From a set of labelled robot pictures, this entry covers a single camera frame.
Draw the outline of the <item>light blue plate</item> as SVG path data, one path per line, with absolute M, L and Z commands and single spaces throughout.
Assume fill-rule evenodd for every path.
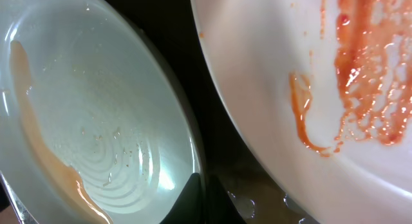
M 183 91 L 105 0 L 1 0 L 1 181 L 25 223 L 160 223 L 203 169 Z

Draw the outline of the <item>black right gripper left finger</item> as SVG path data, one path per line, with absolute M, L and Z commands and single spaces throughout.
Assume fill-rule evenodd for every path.
M 203 223 L 201 175 L 192 173 L 170 212 L 160 224 Z

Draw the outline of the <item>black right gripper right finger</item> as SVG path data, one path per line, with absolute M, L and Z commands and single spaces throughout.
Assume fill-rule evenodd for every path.
M 209 178 L 206 208 L 208 224 L 246 224 L 216 175 Z

